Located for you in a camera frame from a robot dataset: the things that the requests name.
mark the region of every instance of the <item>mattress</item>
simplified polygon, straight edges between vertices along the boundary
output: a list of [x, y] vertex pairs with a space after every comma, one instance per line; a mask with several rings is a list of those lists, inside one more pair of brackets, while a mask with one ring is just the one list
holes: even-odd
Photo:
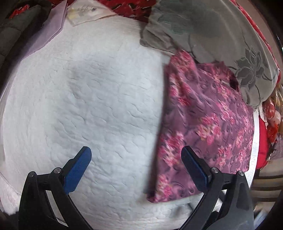
[[[54, 39], [21, 61], [0, 101], [6, 212], [18, 210], [30, 171], [50, 173], [88, 146], [92, 160], [70, 197], [94, 229], [169, 230], [188, 218], [186, 204], [195, 207], [202, 194], [146, 200], [170, 55], [140, 45], [144, 26], [120, 16], [75, 27], [66, 21]], [[249, 185], [259, 145], [257, 111], [254, 121]]]

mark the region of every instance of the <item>metal screw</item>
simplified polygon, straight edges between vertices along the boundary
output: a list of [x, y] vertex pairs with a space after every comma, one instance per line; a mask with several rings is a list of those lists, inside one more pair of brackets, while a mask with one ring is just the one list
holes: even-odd
[[59, 173], [59, 172], [61, 172], [61, 169], [60, 168], [56, 168], [56, 169], [53, 170], [53, 172], [54, 173]]
[[29, 177], [33, 177], [35, 175], [35, 173], [32, 171], [32, 172], [29, 172], [28, 176]]
[[244, 172], [243, 172], [242, 170], [238, 171], [238, 174], [239, 174], [240, 176], [245, 175], [245, 174], [244, 174]]
[[219, 172], [219, 169], [216, 168], [216, 167], [213, 167], [213, 168], [211, 169], [211, 171], [212, 171], [213, 173], [218, 173], [218, 172]]

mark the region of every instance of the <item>gray pillow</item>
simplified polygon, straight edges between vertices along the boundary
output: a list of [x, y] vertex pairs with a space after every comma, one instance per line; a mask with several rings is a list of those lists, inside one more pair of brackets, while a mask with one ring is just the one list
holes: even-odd
[[253, 108], [277, 82], [279, 70], [270, 51], [230, 0], [159, 0], [140, 43], [173, 53], [183, 49], [200, 63], [224, 61]]

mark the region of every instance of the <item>purple floral garment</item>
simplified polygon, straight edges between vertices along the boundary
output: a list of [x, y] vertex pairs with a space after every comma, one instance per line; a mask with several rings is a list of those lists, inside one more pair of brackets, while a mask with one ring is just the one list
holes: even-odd
[[223, 62], [195, 64], [187, 52], [178, 51], [166, 75], [170, 86], [158, 141], [158, 175], [155, 192], [148, 196], [154, 203], [199, 193], [182, 163], [182, 147], [189, 145], [224, 173], [246, 172], [254, 134], [253, 109], [229, 86], [237, 80]]

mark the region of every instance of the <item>blue gripper pad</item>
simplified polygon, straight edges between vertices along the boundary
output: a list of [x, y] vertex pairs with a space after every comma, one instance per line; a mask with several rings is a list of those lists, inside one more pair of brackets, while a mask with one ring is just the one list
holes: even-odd
[[182, 148], [181, 159], [193, 182], [195, 183], [196, 188], [201, 192], [205, 192], [208, 187], [209, 179], [200, 165], [200, 163], [202, 164], [203, 162], [198, 162], [204, 160], [200, 159], [190, 146], [185, 146]]
[[70, 159], [63, 167], [63, 172], [67, 173], [64, 179], [64, 192], [68, 195], [75, 191], [85, 170], [91, 161], [91, 150], [89, 147], [82, 147], [74, 159]]

